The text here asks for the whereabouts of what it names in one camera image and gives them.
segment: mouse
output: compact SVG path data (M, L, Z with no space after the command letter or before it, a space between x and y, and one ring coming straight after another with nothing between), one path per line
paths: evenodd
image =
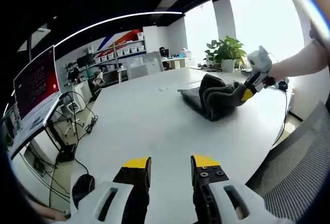
M95 189L95 178L89 174L81 175L72 187L73 203L78 209L79 201Z

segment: laptop screen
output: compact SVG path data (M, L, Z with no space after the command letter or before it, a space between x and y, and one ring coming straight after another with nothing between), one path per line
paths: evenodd
M15 97L23 119L44 99L59 91L54 46L34 58L14 79Z

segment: laptop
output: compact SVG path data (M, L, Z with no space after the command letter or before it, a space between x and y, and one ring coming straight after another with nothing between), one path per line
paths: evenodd
M20 130L10 148L13 158L41 132L59 103L54 46L34 58L14 79Z

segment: potted plant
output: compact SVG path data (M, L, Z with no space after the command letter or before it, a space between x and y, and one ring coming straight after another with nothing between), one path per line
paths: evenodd
M212 40L206 46L209 50L205 51L207 58L204 60L211 61L214 67L224 72L233 72L236 60L244 64L242 57L246 56L246 52L241 49L243 44L237 39L226 36L224 40Z

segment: gray towel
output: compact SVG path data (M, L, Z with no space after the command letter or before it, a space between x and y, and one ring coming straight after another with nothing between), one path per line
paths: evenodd
M226 84L222 79L206 74L199 87L178 91L196 112L210 121L217 121L245 102L241 101L245 90L244 84Z

